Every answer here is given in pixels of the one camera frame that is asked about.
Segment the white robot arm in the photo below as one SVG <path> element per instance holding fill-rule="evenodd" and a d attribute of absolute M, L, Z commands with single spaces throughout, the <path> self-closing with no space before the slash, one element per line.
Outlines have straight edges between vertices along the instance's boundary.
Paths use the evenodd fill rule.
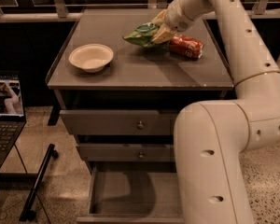
<path fill-rule="evenodd" d="M 239 155 L 280 140 L 280 69 L 240 0 L 174 0 L 155 22 L 165 42 L 213 11 L 236 91 L 197 102 L 175 120 L 174 149 L 184 224 L 254 224 Z"/>

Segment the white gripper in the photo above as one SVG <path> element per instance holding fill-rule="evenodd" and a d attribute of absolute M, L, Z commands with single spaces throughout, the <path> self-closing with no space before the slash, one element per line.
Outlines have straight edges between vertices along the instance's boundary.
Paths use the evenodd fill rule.
<path fill-rule="evenodd" d="M 188 30 L 194 23 L 189 15 L 190 6 L 190 0 L 174 0 L 166 10 L 163 9 L 151 20 L 158 28 L 151 41 L 155 44 L 161 44 L 171 40 L 176 32 Z"/>

